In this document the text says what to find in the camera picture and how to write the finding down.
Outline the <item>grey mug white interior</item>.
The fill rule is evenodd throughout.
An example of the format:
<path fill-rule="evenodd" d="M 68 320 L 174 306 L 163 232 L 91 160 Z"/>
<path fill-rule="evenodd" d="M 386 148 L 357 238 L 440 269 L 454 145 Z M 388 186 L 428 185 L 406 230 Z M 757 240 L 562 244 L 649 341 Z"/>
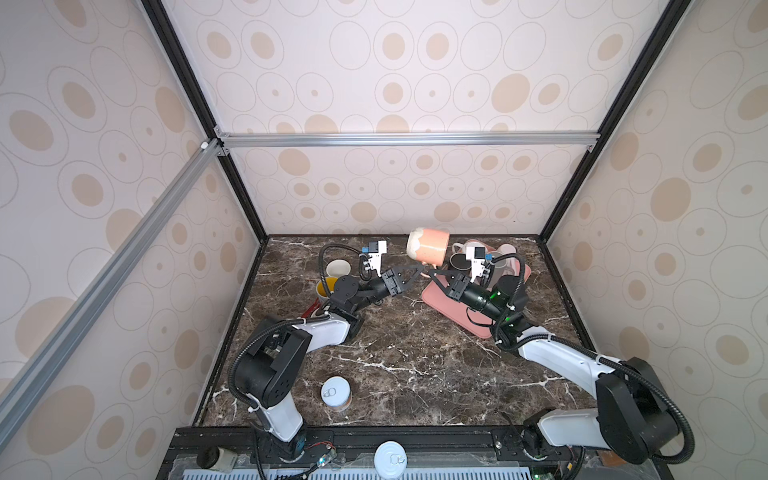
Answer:
<path fill-rule="evenodd" d="M 325 273 L 328 277 L 341 278 L 351 273 L 351 265 L 343 259 L 330 261 L 325 267 Z"/>

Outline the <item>blue butterfly mug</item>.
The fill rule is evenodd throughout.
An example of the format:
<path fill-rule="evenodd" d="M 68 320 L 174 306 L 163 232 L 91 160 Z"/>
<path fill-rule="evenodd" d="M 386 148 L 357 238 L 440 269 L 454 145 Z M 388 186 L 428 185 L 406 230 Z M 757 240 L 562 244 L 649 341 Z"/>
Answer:
<path fill-rule="evenodd" d="M 330 296 L 334 292 L 337 277 L 326 277 L 324 280 L 320 280 L 316 285 L 316 295 L 321 302 L 328 301 Z"/>

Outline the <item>cream and pink mug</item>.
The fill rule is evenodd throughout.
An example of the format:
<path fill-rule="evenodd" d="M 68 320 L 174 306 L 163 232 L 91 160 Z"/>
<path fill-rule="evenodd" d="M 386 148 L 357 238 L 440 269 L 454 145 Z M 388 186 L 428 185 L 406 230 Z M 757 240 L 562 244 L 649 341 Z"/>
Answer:
<path fill-rule="evenodd" d="M 424 265 L 434 268 L 444 263 L 450 234 L 431 228 L 417 228 L 410 232 L 406 245 L 407 255 Z"/>

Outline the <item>pale pink mug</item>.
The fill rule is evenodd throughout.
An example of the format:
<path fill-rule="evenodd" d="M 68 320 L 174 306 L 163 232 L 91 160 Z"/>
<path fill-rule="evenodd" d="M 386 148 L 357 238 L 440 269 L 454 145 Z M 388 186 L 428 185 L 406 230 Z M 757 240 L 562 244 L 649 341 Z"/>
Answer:
<path fill-rule="evenodd" d="M 513 246 L 513 245 L 511 245 L 511 244 L 502 244 L 502 245 L 501 245 L 501 246 L 500 246 L 500 247 L 497 249 L 497 253 L 498 253 L 500 256 L 504 256 L 504 255 L 510 255 L 510 254 L 515 254 L 516 252 L 517 252 L 517 249 L 516 249 L 516 247 L 515 247 L 515 246 Z"/>

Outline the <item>black mug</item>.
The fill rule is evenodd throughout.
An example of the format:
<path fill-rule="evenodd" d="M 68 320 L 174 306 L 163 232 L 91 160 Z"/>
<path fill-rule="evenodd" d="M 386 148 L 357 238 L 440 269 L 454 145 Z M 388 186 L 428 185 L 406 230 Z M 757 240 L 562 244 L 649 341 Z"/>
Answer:
<path fill-rule="evenodd" d="M 463 253 L 452 254 L 449 259 L 449 265 L 451 270 L 460 272 L 470 272 L 472 268 L 471 261 Z"/>

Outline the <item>grey mug handle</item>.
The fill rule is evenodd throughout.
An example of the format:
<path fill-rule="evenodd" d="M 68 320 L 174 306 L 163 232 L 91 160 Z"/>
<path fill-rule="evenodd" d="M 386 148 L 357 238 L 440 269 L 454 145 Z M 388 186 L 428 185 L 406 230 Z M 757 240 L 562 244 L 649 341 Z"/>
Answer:
<path fill-rule="evenodd" d="M 496 282 L 505 275 L 519 275 L 519 261 L 515 258 L 507 258 L 493 263 L 492 281 Z"/>

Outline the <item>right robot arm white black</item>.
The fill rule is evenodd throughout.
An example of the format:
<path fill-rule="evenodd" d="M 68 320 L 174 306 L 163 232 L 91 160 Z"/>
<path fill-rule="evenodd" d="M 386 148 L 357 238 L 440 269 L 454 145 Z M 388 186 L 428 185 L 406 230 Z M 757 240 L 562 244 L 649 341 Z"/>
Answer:
<path fill-rule="evenodd" d="M 427 273 L 447 298 L 488 317 L 500 350 L 553 371 L 595 399 L 591 409 L 551 409 L 530 418 L 529 443 L 610 450 L 632 464 L 651 458 L 682 464 L 693 456 L 691 424 L 649 363 L 599 354 L 532 323 L 520 275 L 505 275 L 488 289 L 458 271 Z"/>

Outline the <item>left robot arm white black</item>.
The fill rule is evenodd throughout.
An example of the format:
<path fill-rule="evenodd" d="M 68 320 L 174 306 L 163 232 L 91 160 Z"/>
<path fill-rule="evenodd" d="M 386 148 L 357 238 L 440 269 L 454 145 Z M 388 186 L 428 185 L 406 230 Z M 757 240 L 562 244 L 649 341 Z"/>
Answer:
<path fill-rule="evenodd" d="M 233 397 L 255 410 L 263 431 L 290 444 L 302 436 L 303 417 L 291 395 L 306 355 L 346 343 L 363 325 L 360 312 L 409 290 L 422 266 L 395 266 L 369 281 L 336 280 L 327 308 L 315 317 L 262 321 L 235 355 L 228 372 Z"/>

